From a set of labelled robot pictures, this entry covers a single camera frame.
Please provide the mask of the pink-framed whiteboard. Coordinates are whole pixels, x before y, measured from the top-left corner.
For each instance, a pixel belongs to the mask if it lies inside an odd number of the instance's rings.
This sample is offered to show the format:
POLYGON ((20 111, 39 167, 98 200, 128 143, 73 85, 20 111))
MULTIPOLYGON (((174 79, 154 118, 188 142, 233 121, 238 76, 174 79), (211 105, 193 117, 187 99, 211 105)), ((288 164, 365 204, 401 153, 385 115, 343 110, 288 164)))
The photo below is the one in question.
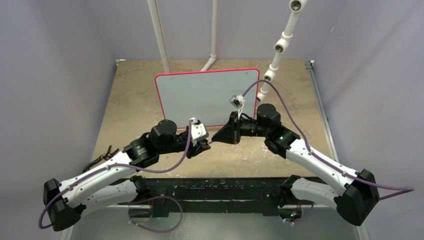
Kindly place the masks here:
POLYGON ((190 118, 198 118, 208 127, 223 126, 236 107, 234 95, 245 95, 243 113, 253 117, 257 107, 260 78, 257 68, 219 69, 158 74, 154 78, 164 119, 185 128, 190 118))

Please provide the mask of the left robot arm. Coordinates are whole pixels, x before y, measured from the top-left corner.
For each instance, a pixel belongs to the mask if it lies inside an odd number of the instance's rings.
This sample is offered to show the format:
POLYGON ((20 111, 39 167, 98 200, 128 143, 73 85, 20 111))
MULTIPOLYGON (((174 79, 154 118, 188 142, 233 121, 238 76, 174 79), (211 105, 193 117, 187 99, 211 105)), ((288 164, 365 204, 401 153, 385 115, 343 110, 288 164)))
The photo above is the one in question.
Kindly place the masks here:
POLYGON ((198 118, 191 118, 184 132, 177 134, 171 120, 161 120, 150 132, 133 140, 102 164, 67 180, 52 178, 44 183, 45 205, 38 219, 40 229, 59 232, 81 218, 116 204, 149 199, 142 177, 124 179, 143 171, 162 174, 176 169, 185 158, 209 150, 209 132, 198 118))

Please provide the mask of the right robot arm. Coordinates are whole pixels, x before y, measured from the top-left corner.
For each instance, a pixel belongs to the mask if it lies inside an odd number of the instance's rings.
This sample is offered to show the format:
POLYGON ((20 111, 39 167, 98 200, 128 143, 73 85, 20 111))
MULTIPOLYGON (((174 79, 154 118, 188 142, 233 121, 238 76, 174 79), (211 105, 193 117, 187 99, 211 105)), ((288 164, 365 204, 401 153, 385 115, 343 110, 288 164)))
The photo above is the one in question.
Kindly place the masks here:
POLYGON ((348 223, 361 226, 380 200, 376 179, 367 169, 357 171, 310 147, 297 133, 283 126, 274 105, 261 104, 255 119, 233 111, 212 141, 236 145, 242 136, 263 137, 273 154, 303 166, 322 183, 302 177, 286 181, 280 196, 288 204, 307 200, 333 208, 348 223))

